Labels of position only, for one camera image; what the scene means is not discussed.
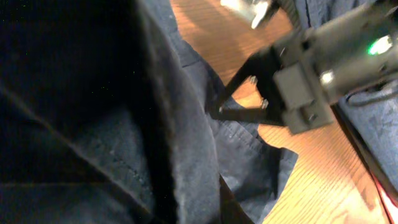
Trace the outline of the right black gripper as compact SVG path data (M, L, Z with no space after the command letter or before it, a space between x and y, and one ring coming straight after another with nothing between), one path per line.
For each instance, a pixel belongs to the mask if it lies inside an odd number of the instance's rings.
M252 54L215 100L217 108L250 77L263 98L258 121L294 134L328 125L344 95L397 79L397 2L366 3L319 28L296 28Z

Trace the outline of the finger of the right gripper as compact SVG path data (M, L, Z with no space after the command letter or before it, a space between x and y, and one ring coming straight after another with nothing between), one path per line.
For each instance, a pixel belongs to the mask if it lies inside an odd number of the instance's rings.
M224 109L212 108L210 115L213 119L222 121L239 121L244 123L258 123L271 126L285 126L281 115L268 109Z

